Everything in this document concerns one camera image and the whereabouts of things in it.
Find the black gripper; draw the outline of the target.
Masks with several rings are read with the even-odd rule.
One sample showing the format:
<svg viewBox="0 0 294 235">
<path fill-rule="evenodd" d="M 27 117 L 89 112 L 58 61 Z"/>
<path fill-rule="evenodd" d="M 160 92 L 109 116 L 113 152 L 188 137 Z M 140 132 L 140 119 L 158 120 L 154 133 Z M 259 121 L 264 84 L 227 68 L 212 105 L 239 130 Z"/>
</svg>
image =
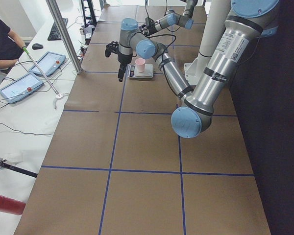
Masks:
<svg viewBox="0 0 294 235">
<path fill-rule="evenodd" d="M 144 23 L 140 26 L 140 31 L 144 34 L 144 35 L 152 35 L 155 34 L 157 32 L 155 25 L 152 23 L 151 25 Z"/>
<path fill-rule="evenodd" d="M 124 74 L 126 72 L 126 66 L 131 63 L 133 56 L 133 50 L 127 52 L 118 52 L 118 61 L 120 62 L 120 67 L 118 71 L 118 81 L 123 82 Z"/>
</svg>

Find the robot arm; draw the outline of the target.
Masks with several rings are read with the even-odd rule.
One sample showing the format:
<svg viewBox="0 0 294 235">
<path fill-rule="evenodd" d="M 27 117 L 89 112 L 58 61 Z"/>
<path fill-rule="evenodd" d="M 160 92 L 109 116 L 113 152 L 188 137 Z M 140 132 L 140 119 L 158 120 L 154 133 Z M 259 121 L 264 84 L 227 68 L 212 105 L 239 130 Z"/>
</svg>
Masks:
<svg viewBox="0 0 294 235">
<path fill-rule="evenodd" d="M 183 138 L 194 138 L 210 126 L 214 102 L 239 65 L 248 43 L 276 33 L 280 7 L 277 0 L 212 1 L 198 57 L 191 64 L 197 81 L 192 87 L 186 78 L 189 70 L 180 71 L 167 48 L 151 36 L 172 25 L 190 29 L 196 4 L 195 0 L 188 0 L 183 14 L 169 10 L 157 21 L 147 19 L 143 26 L 133 18 L 123 19 L 120 39 L 113 48 L 120 63 L 119 80 L 123 79 L 133 53 L 158 64 L 169 87 L 182 101 L 171 116 L 171 125 Z"/>
<path fill-rule="evenodd" d="M 139 30 L 145 35 L 150 36 L 170 26 L 177 25 L 185 29 L 191 29 L 194 20 L 193 12 L 197 5 L 197 0 L 184 0 L 186 3 L 182 15 L 176 13 L 174 10 L 167 10 L 162 18 L 154 21 L 150 17 L 145 18 L 145 23 L 139 26 Z"/>
</svg>

